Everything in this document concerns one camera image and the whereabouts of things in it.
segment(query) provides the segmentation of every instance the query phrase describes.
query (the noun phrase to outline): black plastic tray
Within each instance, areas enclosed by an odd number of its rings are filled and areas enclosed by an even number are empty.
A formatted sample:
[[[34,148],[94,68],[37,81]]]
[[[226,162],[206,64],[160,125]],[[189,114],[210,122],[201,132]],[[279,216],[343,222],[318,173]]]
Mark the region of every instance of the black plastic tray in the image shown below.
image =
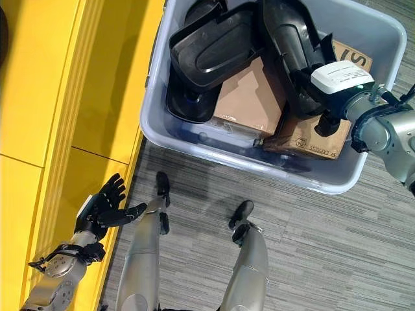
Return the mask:
[[[320,115],[324,107],[299,86],[296,74],[336,61],[331,36],[320,40],[307,7],[299,0],[262,0],[261,11],[260,29],[267,41],[265,66],[274,66],[297,117]]]
[[[171,62],[180,80],[203,93],[248,67],[264,48],[258,13],[257,3],[244,3],[210,20],[207,14],[173,34]]]
[[[225,0],[199,0],[187,11],[184,27],[204,19],[209,21],[227,11]],[[166,106],[169,112],[181,120],[204,123],[215,112],[222,84],[204,93],[191,91],[179,78],[171,65],[167,86]]]

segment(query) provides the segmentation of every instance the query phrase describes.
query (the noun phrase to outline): yellow panel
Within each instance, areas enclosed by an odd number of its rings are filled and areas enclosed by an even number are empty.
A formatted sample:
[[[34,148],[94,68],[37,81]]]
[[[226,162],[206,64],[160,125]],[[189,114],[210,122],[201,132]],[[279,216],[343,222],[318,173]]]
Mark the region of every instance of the yellow panel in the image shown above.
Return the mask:
[[[127,171],[127,165],[112,161],[98,155],[90,154],[76,148],[71,149],[71,155],[67,166],[62,197],[58,211],[56,227],[53,233],[53,244],[56,247],[60,242],[68,240],[73,234],[77,212],[89,194],[95,194],[112,174],[119,172],[123,177]],[[111,240],[114,240],[113,230],[108,232],[107,237],[101,241],[105,250]],[[104,262],[94,262],[88,267],[86,276],[82,279],[70,310],[94,310],[95,303],[92,293],[96,290],[99,275],[110,260],[105,256]]]
[[[42,167],[78,0],[1,6],[10,46],[0,74],[0,154]]]
[[[73,146],[128,164],[164,0],[106,1]]]
[[[19,310],[32,216],[42,169],[0,155],[1,309]]]

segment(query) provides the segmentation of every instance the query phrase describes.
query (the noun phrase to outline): silver robot leg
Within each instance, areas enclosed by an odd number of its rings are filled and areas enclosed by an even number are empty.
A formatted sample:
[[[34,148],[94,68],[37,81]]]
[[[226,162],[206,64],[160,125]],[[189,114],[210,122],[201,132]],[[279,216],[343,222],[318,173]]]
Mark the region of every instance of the silver robot leg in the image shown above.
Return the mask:
[[[262,311],[268,283],[268,251],[262,234],[251,223],[243,237],[220,311]]]
[[[137,224],[125,258],[116,311],[158,310],[160,213],[165,210],[165,200],[151,201]]]

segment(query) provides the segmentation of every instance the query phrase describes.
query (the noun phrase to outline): gray carpet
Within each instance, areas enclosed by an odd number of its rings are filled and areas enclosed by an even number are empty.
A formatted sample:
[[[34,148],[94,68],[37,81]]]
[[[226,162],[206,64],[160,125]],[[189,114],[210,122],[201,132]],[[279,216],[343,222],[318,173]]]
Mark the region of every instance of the gray carpet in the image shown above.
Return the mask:
[[[395,94],[415,83],[415,2],[360,1],[402,22],[408,45]],[[154,178],[171,179],[171,233],[160,243],[162,308],[213,311],[238,248],[228,217],[247,198],[265,230],[270,278],[265,310],[415,310],[415,199],[369,156],[356,186],[326,196],[147,142],[129,205],[149,202]],[[113,310],[135,224],[118,236],[102,293]]]

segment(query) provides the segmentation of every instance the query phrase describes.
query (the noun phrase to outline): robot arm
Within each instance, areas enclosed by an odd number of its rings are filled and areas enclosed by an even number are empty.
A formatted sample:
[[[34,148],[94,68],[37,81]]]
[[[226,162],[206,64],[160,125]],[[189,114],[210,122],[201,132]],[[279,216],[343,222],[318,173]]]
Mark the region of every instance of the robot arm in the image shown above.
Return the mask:
[[[298,71],[294,77],[326,109],[317,133],[329,136],[340,119],[351,121],[351,146],[379,156],[386,170],[415,195],[415,111],[407,104],[415,86],[397,99],[350,61],[329,63],[312,73]]]
[[[30,292],[22,311],[65,310],[86,267],[104,258],[105,250],[99,240],[104,238],[108,228],[127,224],[144,212],[147,208],[144,203],[130,209],[118,209],[125,199],[123,184],[119,174],[113,175],[81,207],[72,239],[59,245],[47,257],[29,263],[40,270],[43,277]]]

